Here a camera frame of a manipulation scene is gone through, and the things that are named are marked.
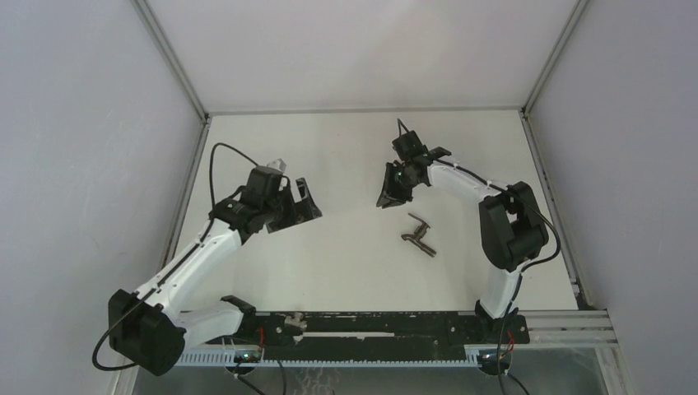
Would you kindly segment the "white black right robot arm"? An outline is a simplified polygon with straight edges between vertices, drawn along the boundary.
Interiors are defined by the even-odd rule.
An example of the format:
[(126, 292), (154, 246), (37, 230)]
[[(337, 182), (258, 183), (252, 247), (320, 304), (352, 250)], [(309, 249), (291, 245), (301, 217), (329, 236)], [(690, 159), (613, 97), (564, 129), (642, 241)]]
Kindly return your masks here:
[(508, 332), (507, 318), (515, 310), (524, 271), (542, 262), (539, 254), (553, 230), (532, 188), (523, 181), (502, 184), (485, 179), (458, 164), (443, 147), (427, 148), (414, 131), (400, 134), (392, 148), (398, 158), (385, 166), (377, 207), (411, 202), (419, 185), (476, 204), (481, 246), (491, 265), (475, 305), (476, 331), (483, 341), (498, 342)]

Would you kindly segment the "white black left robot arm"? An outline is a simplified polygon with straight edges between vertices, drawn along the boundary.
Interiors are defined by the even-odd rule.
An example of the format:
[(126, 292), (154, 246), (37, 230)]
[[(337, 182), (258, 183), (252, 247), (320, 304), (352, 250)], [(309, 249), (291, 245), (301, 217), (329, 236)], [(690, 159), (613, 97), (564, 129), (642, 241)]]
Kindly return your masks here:
[(222, 297), (205, 309), (185, 310), (204, 278), (261, 230), (274, 233), (322, 216), (305, 179), (295, 200), (282, 170), (251, 169), (246, 184), (209, 211), (202, 231), (154, 277), (108, 302), (109, 327), (101, 341), (155, 376), (170, 371), (189, 348), (218, 337), (251, 341), (258, 330), (236, 298)]

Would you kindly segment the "metal water faucet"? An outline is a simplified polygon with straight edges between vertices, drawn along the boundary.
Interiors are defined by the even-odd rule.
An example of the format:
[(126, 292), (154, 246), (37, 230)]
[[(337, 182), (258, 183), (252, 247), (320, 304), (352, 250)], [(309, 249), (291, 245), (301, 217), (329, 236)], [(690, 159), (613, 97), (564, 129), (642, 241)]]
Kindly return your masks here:
[(426, 236), (427, 231), (430, 229), (430, 225), (421, 219), (419, 216), (408, 213), (408, 215), (419, 222), (419, 225), (416, 227), (416, 229), (412, 233), (408, 234), (402, 234), (401, 239), (403, 241), (409, 242), (416, 247), (418, 247), (423, 253), (428, 255), (431, 258), (434, 258), (437, 254), (437, 252), (428, 244), (424, 243), (422, 240)]

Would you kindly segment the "metal elbow pipe fitting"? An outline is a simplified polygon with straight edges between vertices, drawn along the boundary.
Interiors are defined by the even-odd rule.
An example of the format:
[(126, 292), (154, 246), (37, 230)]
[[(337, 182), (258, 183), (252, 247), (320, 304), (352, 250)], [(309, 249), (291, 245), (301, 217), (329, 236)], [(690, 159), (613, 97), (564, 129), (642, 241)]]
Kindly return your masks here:
[(294, 312), (284, 318), (283, 331), (295, 343), (303, 338), (307, 328), (308, 323), (302, 312)]

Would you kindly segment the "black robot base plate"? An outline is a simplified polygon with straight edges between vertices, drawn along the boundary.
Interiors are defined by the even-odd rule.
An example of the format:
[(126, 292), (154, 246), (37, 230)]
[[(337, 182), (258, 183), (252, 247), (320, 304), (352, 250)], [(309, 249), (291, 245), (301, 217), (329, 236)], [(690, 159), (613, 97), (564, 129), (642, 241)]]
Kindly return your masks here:
[(272, 356), (398, 360), (463, 356), (469, 346), (508, 351), (530, 341), (526, 318), (514, 311), (501, 324), (473, 312), (304, 312), (308, 328), (295, 343), (283, 331), (290, 312), (258, 313), (211, 345), (251, 346)]

